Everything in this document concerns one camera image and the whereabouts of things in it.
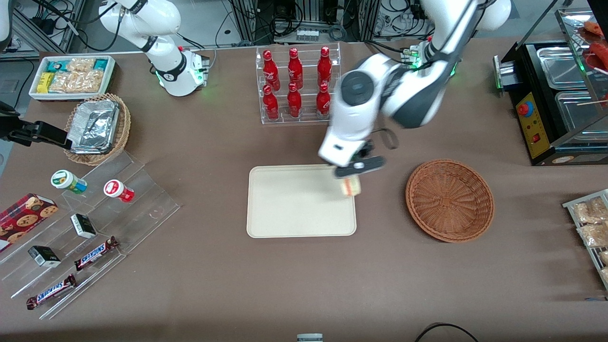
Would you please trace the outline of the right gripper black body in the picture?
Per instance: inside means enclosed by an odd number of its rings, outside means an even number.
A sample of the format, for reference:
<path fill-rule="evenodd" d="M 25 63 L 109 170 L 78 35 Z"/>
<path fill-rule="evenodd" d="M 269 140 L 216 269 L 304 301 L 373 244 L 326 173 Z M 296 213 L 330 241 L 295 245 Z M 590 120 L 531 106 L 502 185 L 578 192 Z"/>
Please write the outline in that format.
<path fill-rule="evenodd" d="M 11 137 L 26 136 L 31 138 L 37 129 L 36 124 L 20 119 L 20 114 L 13 106 L 0 102 L 0 138 L 9 141 Z"/>

